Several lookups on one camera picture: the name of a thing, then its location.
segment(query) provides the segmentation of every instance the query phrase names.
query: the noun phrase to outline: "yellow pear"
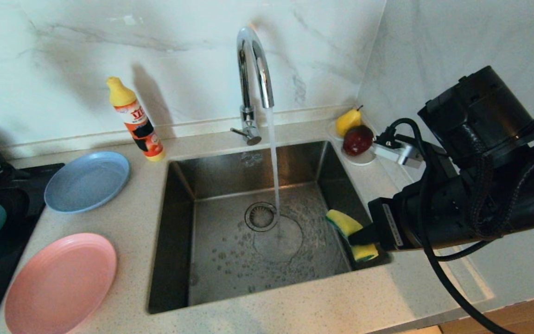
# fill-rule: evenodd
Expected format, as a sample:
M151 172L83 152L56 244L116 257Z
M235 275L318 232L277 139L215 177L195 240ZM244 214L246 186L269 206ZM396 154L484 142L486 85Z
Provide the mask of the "yellow pear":
M344 137L348 129L357 127L362 123L362 113L360 112L360 108L362 107L360 106L359 108L354 108L346 112L335 121L335 129L338 135Z

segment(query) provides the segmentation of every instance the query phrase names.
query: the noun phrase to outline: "yellow bottle cap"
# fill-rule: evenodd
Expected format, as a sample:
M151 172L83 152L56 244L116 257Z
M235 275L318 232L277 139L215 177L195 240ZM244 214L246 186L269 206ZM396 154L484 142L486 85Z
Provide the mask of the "yellow bottle cap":
M116 107L127 106L135 102L137 97L131 89L128 89L123 85L121 79L117 77L109 77L106 80L106 85L110 88L110 95L108 100L110 104Z

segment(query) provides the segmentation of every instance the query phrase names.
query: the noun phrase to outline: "sponge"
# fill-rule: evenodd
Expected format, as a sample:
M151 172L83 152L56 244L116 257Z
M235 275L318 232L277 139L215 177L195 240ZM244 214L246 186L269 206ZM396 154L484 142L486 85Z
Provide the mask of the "sponge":
M360 223L356 222L355 219L337 210L329 210L326 217L331 225L341 232L348 244L349 241L347 240L347 237L364 228ZM368 261L378 256L378 251L374 244L354 245L351 246L351 251L354 254L354 260L356 261Z

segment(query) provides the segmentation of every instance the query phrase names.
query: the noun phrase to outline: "pink plate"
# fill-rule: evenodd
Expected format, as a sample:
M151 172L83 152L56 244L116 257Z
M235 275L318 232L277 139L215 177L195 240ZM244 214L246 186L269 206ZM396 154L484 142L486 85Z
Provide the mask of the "pink plate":
M70 332L100 306L116 266L116 252L101 235L74 234L44 247L9 288L9 330L13 334Z

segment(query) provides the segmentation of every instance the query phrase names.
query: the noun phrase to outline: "dish soap bottle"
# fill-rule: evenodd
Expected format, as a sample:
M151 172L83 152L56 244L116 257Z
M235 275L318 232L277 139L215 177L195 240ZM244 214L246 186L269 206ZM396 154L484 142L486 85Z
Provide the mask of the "dish soap bottle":
M154 127L137 101L135 93L123 85L121 79L110 77L106 80L110 88L108 100L123 119L137 146L149 161L162 160L166 152L154 131Z

